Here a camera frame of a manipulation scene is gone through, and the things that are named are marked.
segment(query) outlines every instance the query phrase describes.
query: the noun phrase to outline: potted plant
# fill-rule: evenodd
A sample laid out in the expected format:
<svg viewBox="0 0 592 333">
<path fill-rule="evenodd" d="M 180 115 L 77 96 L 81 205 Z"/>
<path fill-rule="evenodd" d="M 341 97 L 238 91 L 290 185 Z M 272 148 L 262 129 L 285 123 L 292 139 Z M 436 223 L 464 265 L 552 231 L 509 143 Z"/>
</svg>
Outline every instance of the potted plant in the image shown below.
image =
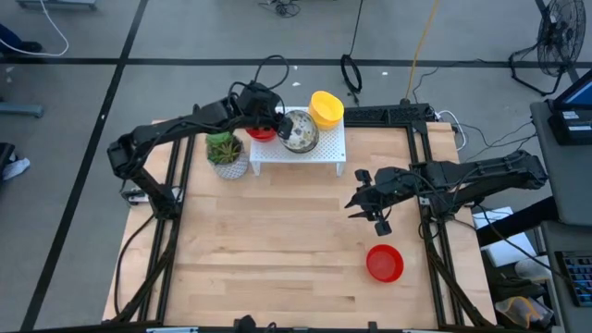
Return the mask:
<svg viewBox="0 0 592 333">
<path fill-rule="evenodd" d="M 237 179 L 249 167 L 249 156 L 242 141 L 229 132 L 208 134 L 205 137 L 207 159 L 223 179 Z"/>
</svg>

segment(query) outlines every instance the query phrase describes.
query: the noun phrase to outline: yellow cup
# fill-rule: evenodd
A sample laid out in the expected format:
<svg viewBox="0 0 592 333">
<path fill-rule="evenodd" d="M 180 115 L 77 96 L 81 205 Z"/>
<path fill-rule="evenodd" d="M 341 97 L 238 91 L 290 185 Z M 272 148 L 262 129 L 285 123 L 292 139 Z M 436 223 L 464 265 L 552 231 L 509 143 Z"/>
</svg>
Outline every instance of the yellow cup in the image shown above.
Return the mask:
<svg viewBox="0 0 592 333">
<path fill-rule="evenodd" d="M 344 107 L 339 98 L 328 92 L 319 91 L 313 93 L 308 112 L 320 130 L 331 130 L 343 118 Z"/>
</svg>

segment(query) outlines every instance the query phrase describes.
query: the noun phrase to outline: concrete floor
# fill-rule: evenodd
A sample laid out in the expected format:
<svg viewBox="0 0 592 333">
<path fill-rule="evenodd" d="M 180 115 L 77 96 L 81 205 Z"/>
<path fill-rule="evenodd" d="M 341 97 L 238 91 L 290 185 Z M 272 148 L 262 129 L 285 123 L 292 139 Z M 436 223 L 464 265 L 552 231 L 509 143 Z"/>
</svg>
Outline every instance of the concrete floor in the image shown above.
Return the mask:
<svg viewBox="0 0 592 333">
<path fill-rule="evenodd" d="M 102 0 L 96 12 L 50 7 L 52 18 L 70 41 L 67 57 L 119 57 L 140 2 Z M 338 59 L 351 47 L 357 1 L 302 0 L 301 14 L 290 19 L 278 18 L 256 3 L 149 0 L 129 56 L 250 59 L 282 54 Z M 353 57 L 412 59 L 431 4 L 430 0 L 365 2 Z M 442 2 L 420 58 L 505 61 L 510 52 L 534 42 L 539 18 L 534 0 Z M 3 1 L 0 22 L 23 39 L 42 42 L 49 52 L 63 47 L 39 11 Z M 581 61 L 592 61 L 592 47 L 587 45 Z M 3 184 L 0 191 L 0 266 L 4 268 L 0 270 L 0 331 L 9 331 L 20 328 L 27 311 L 116 67 L 0 68 L 0 92 L 8 101 L 45 108 L 41 119 L 0 116 L 0 142 L 16 144 L 18 152 L 31 160 L 31 169 Z M 13 69 L 5 73 L 6 68 Z M 266 68 L 262 81 L 276 81 L 282 70 Z M 431 70 L 419 68 L 415 82 Z M 249 80 L 254 71 L 250 66 L 125 67 L 36 328 L 100 322 L 129 211 L 117 194 L 120 181 L 108 165 L 107 145 L 152 119 L 186 115 L 194 103 L 219 99 L 231 82 Z M 361 105 L 396 104 L 404 95 L 409 68 L 369 66 L 361 71 Z M 553 83 L 538 69 L 520 69 L 520 73 L 537 85 Z M 561 88 L 567 86 L 566 78 Z M 338 66 L 298 66 L 277 88 L 287 105 L 307 105 L 317 90 L 332 92 L 346 106 L 353 106 Z M 462 123 L 479 127 L 490 142 L 528 121 L 529 104 L 541 100 L 512 81 L 507 68 L 441 68 L 425 78 L 418 96 L 436 110 L 448 109 Z M 469 141 L 460 151 L 461 159 L 484 147 L 476 131 L 467 132 Z M 533 132 L 534 127 L 528 126 L 509 140 Z M 491 149 L 481 158 L 508 154 L 516 147 Z M 536 139 L 524 149 L 540 154 Z M 505 191 L 487 198 L 486 204 L 518 210 L 549 194 L 548 187 Z"/>
</svg>

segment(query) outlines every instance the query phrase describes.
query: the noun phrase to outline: white shelf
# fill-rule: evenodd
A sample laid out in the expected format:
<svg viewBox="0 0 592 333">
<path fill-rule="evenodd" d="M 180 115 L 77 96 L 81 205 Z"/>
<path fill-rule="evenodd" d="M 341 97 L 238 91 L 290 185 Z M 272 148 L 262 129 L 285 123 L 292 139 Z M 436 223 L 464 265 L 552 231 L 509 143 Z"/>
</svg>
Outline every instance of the white shelf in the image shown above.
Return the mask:
<svg viewBox="0 0 592 333">
<path fill-rule="evenodd" d="M 308 112 L 308 107 L 286 107 L 286 112 L 292 110 Z M 276 111 L 281 112 L 282 108 L 278 107 Z M 337 164 L 340 176 L 346 162 L 343 119 L 332 130 L 320 130 L 318 144 L 308 153 L 296 154 L 289 151 L 276 136 L 271 142 L 251 140 L 250 159 L 255 175 L 259 175 L 261 163 L 330 163 Z"/>
</svg>

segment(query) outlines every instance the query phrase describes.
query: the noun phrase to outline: green plant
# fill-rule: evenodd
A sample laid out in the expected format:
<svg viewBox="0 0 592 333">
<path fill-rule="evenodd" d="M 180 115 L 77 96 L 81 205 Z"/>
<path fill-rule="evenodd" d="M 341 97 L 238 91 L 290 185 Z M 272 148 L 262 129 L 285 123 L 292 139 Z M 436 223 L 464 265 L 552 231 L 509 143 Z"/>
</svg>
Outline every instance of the green plant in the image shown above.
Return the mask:
<svg viewBox="0 0 592 333">
<path fill-rule="evenodd" d="M 230 164 L 241 154 L 241 142 L 229 132 L 208 134 L 205 143 L 207 159 L 215 165 Z"/>
</svg>

